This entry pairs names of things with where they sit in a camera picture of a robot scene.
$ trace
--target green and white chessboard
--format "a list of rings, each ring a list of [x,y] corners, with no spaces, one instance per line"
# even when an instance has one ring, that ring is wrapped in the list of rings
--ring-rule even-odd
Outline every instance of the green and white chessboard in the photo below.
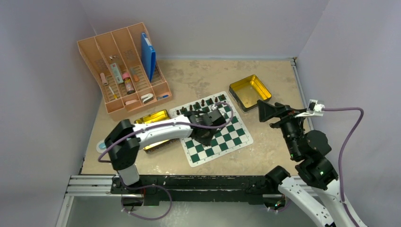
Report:
[[[183,107],[186,110],[189,110],[190,105],[193,106],[194,110],[202,109],[205,112],[209,112],[216,97],[218,97],[219,102],[226,101],[233,108],[233,120],[220,132],[214,135],[211,141],[211,146],[209,147],[205,147],[191,138],[180,139],[191,167],[202,165],[253,143],[252,136],[225,91],[173,108],[169,111],[170,116],[172,118],[177,117],[177,110],[181,112]],[[205,106],[197,107],[195,105],[196,102],[201,104],[202,100],[205,100]],[[230,118],[231,112],[227,106],[221,105],[218,109],[224,115],[226,120]]]

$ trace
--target blue notebook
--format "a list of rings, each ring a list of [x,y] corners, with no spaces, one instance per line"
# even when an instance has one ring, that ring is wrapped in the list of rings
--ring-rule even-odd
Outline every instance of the blue notebook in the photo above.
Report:
[[[149,81],[152,81],[156,65],[156,52],[145,33],[141,37],[141,61]]]

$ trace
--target small bottle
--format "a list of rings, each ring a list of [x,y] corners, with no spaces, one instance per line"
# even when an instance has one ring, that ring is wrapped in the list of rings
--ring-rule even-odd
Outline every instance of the small bottle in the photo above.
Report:
[[[125,88],[127,89],[127,94],[135,93],[134,85],[132,84],[129,73],[124,73],[122,75],[122,79],[124,80]]]

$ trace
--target orange desk organizer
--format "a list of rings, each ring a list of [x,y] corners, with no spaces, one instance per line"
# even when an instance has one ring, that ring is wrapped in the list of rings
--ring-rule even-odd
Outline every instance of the orange desk organizer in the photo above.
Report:
[[[143,23],[78,41],[79,52],[102,91],[107,113],[115,121],[120,121],[130,115],[173,99],[170,87],[157,62],[152,81],[150,82],[146,76],[140,60],[140,36],[143,32],[146,33],[151,41]],[[109,56],[114,56],[119,60],[118,64],[122,73],[127,72],[130,74],[135,93],[128,95],[125,85],[123,83],[117,84],[110,68],[110,64],[114,62],[112,62]],[[132,68],[134,68],[139,81],[134,80]],[[108,82],[107,85],[103,85],[100,73],[104,73]],[[111,87],[117,98],[114,98],[109,87]],[[148,93],[153,94],[153,100],[144,104],[140,97]],[[165,95],[168,95],[168,97],[160,100],[157,99]],[[138,101],[125,104],[127,101],[132,100]]]

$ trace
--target gray wall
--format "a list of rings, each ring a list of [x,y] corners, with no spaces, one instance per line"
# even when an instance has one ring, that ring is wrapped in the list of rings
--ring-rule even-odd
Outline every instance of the gray wall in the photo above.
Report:
[[[0,225],[54,226],[78,173],[100,92],[76,41],[78,0],[0,1]]]
[[[98,34],[144,22],[158,57],[298,56],[328,0],[81,0]]]
[[[401,223],[401,1],[331,0],[297,66],[306,98],[360,106],[365,117],[344,153],[346,194],[369,226]],[[336,161],[355,113],[314,119]]]

